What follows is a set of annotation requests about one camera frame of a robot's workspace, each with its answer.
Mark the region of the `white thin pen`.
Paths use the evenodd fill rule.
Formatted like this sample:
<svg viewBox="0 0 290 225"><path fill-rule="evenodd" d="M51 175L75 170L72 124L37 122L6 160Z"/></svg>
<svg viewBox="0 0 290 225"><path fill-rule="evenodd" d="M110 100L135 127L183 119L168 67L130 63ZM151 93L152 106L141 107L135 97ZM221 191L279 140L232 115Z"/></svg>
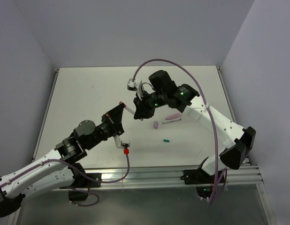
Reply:
<svg viewBox="0 0 290 225"><path fill-rule="evenodd" d="M132 114L133 116L135 115L135 111L132 110L131 108L129 108L127 105L125 106L125 109L126 109L130 114Z"/></svg>

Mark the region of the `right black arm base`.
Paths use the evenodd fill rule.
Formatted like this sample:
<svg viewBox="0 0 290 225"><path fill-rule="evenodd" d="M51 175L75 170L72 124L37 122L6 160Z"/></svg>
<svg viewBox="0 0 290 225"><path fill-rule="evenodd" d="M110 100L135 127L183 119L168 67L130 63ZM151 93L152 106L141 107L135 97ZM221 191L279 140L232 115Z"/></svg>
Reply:
<svg viewBox="0 0 290 225"><path fill-rule="evenodd" d="M211 186L214 184L214 175L209 175L201 169L183 170L180 180L184 181L185 185Z"/></svg>

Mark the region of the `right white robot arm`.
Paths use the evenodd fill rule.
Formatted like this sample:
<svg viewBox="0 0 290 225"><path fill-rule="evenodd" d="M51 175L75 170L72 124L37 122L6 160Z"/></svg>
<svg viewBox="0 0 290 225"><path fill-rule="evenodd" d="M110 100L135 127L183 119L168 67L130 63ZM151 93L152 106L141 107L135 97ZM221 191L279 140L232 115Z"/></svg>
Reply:
<svg viewBox="0 0 290 225"><path fill-rule="evenodd" d="M133 100L136 107L134 119L149 119L153 117L155 109L167 105L216 134L217 141L222 143L224 150L208 157L200 165L198 178L204 183L214 177L216 170L240 168L253 147L256 136L253 127L245 128L228 119L204 102L202 95L190 85L177 86L164 70L150 75L149 81L153 88L152 93L145 91L141 80L128 81L128 90L136 92Z"/></svg>

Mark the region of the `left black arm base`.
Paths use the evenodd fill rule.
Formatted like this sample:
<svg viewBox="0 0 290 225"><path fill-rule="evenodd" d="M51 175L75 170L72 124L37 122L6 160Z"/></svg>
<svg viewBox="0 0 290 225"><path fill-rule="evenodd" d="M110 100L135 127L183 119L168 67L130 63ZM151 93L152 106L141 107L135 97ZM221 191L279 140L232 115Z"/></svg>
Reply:
<svg viewBox="0 0 290 225"><path fill-rule="evenodd" d="M88 177L101 181L101 173L88 173ZM90 191L91 188L99 188L101 186L100 183L90 181L89 179L86 179L85 177L80 176L78 179L74 181L74 183L71 185L72 188L86 188ZM82 202L85 201L88 197L88 194L81 193L74 190L68 191L68 199L73 202Z"/></svg>

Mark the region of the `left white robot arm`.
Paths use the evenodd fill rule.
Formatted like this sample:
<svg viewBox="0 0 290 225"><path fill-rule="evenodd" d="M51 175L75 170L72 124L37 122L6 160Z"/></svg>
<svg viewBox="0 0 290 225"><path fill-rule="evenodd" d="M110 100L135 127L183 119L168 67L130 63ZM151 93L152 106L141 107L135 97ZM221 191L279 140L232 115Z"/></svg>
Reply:
<svg viewBox="0 0 290 225"><path fill-rule="evenodd" d="M8 175L0 176L0 218L17 211L31 197L57 188L81 188L86 180L101 184L101 178L86 175L78 163L102 141L112 137L117 148L128 153L129 144L122 144L124 133L122 115L125 104L121 103L101 117L101 124L84 120L55 148L40 159Z"/></svg>

